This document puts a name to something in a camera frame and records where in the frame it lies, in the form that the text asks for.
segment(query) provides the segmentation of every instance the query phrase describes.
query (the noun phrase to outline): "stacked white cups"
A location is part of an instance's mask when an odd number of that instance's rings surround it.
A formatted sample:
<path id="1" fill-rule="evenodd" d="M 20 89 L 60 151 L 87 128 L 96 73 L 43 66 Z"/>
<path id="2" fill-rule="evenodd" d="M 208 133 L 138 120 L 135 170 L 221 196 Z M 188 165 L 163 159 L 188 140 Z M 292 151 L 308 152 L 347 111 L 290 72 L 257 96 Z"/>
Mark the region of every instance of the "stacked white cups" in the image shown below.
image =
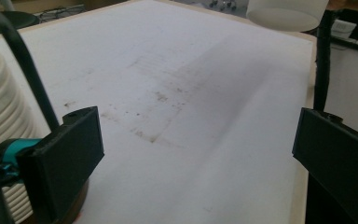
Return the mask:
<path id="1" fill-rule="evenodd" d="M 37 125 L 21 90 L 0 55 L 0 143 L 10 138 L 39 137 Z M 8 207 L 16 223 L 32 214 L 23 184 L 3 188 Z"/>

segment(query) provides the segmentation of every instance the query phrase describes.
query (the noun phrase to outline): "white plastic cup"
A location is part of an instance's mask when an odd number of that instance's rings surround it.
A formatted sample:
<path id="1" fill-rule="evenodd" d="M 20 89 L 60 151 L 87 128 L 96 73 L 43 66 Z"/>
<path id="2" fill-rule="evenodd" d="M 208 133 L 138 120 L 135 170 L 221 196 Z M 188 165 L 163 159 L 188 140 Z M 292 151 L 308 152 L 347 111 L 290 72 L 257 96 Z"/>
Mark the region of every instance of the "white plastic cup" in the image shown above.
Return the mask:
<path id="1" fill-rule="evenodd" d="M 318 27 L 328 0 L 250 0 L 246 17 L 280 31 L 308 31 Z"/>

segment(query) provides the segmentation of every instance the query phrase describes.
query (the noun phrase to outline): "stain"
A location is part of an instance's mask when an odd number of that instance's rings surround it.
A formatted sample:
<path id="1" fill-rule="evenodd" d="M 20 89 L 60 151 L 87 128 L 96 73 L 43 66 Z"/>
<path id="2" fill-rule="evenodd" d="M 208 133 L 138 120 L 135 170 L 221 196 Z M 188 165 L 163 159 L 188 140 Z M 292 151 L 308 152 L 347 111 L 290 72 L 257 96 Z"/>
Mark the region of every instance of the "stain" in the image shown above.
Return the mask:
<path id="1" fill-rule="evenodd" d="M 211 207 L 203 207 L 203 210 L 205 210 L 205 211 L 210 213 L 213 210 L 213 206 L 211 206 Z"/>
<path id="2" fill-rule="evenodd" d="M 185 148 L 184 146 L 175 144 L 174 142 L 162 137 L 162 136 L 158 136 L 158 144 L 165 146 L 165 147 L 175 147 L 175 148 Z"/>
<path id="3" fill-rule="evenodd" d="M 116 119 L 115 116 L 109 111 L 105 111 L 105 112 L 101 113 L 101 118 L 114 120 L 114 121 L 118 122 L 118 119 Z"/>
<path id="4" fill-rule="evenodd" d="M 135 135 L 150 143 L 155 143 L 159 137 L 159 135 L 153 135 L 153 136 L 147 135 L 144 132 L 137 130 L 136 128 L 131 129 L 130 132 L 135 133 Z"/>
<path id="5" fill-rule="evenodd" d="M 160 102 L 166 102 L 168 100 L 168 97 L 165 96 L 164 94 L 162 94 L 161 92 L 155 92 L 156 96 L 157 96 L 157 100 Z"/>
<path id="6" fill-rule="evenodd" d="M 69 108 L 71 105 L 75 105 L 75 104 L 76 104 L 76 101 L 70 101 L 70 102 L 64 104 L 64 106 L 65 106 L 66 108 Z"/>
<path id="7" fill-rule="evenodd" d="M 131 63 L 130 65 L 127 66 L 127 68 L 131 68 L 133 66 L 135 66 L 136 64 L 138 64 L 141 60 L 143 59 L 143 57 L 139 57 L 135 60 L 135 62 Z"/>
<path id="8" fill-rule="evenodd" d="M 171 107 L 176 108 L 179 112 L 182 110 L 182 105 L 185 105 L 185 103 L 177 103 L 176 105 L 171 105 Z"/>
<path id="9" fill-rule="evenodd" d="M 92 73 L 94 73 L 94 69 L 93 68 L 89 68 L 86 70 L 87 75 L 91 75 Z"/>
<path id="10" fill-rule="evenodd" d="M 154 142 L 156 142 L 157 139 L 158 139 L 158 136 L 152 136 L 149 138 L 149 142 L 154 143 Z"/>
<path id="11" fill-rule="evenodd" d="M 142 131 L 136 131 L 135 134 L 138 135 L 138 136 L 140 136 L 140 137 L 143 137 L 143 136 L 144 136 L 144 132 L 142 132 Z"/>

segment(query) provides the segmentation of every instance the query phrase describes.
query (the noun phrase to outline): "white table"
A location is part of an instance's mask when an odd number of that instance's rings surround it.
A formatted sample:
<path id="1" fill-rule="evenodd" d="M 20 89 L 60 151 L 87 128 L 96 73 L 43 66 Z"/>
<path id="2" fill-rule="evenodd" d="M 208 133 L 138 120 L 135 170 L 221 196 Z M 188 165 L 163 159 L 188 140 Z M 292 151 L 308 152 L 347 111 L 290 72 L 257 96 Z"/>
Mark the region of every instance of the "white table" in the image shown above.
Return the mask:
<path id="1" fill-rule="evenodd" d="M 76 223 L 304 222 L 291 150 L 312 38 L 152 0 L 22 35 L 58 116 L 99 107 L 106 155 Z M 48 133 L 1 38 L 0 53 Z"/>

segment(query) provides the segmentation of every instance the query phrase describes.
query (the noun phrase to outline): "black cable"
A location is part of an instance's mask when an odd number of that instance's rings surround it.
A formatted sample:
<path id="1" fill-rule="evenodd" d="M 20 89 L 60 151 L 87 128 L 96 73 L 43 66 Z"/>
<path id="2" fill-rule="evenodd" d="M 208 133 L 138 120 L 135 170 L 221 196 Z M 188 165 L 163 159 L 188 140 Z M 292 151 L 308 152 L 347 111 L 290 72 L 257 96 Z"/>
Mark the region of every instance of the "black cable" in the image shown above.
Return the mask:
<path id="1" fill-rule="evenodd" d="M 10 21 L 0 13 L 0 33 L 10 46 L 14 56 L 24 73 L 31 90 L 34 93 L 37 103 L 42 110 L 49 128 L 53 131 L 60 126 L 54 110 L 46 94 L 43 83 L 34 66 L 34 61 L 29 53 L 19 32 L 13 27 Z"/>
<path id="2" fill-rule="evenodd" d="M 326 10 L 318 27 L 313 108 L 320 111 L 324 111 L 330 80 L 330 42 L 333 20 L 334 12 Z"/>

